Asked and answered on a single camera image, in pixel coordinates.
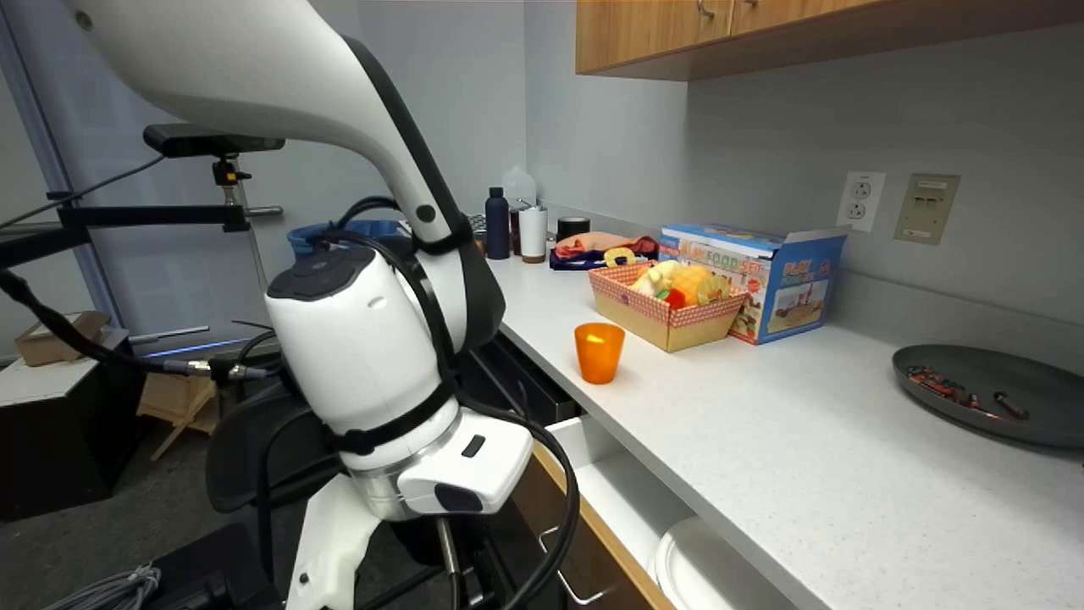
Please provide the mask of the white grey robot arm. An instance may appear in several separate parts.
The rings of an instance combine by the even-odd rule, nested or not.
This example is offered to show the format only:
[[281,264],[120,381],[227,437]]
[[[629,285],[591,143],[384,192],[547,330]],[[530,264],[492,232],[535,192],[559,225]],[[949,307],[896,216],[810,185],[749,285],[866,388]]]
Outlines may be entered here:
[[419,515],[492,515],[530,433],[458,401],[452,360],[495,338],[500,286],[384,65],[312,0],[65,0],[118,76],[227,135],[359,151],[411,248],[336,225],[264,307],[327,429],[336,474],[303,503],[284,610],[353,610],[370,534]]

